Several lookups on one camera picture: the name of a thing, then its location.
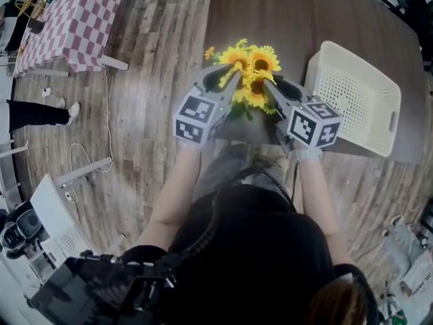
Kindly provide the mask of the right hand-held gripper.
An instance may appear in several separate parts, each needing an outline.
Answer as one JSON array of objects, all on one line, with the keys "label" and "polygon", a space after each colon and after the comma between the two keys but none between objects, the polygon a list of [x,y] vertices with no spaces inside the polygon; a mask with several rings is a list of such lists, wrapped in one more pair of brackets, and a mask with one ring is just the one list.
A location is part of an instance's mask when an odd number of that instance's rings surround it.
[{"label": "right hand-held gripper", "polygon": [[277,111],[283,117],[276,124],[276,136],[285,152],[290,151],[293,141],[307,148],[325,148],[335,143],[343,117],[328,102],[317,96],[309,100],[303,86],[282,75],[264,79],[263,89],[279,106]]}]

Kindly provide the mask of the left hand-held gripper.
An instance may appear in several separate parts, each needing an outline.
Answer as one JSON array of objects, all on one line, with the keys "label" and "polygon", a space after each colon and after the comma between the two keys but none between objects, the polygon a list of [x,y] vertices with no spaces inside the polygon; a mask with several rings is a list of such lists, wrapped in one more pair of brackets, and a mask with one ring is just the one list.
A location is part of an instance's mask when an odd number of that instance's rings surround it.
[{"label": "left hand-held gripper", "polygon": [[[221,78],[232,69],[235,72],[225,86],[219,87]],[[241,78],[241,72],[231,64],[201,69],[194,79],[194,86],[173,114],[173,135],[195,146],[205,146],[222,129]]]}]

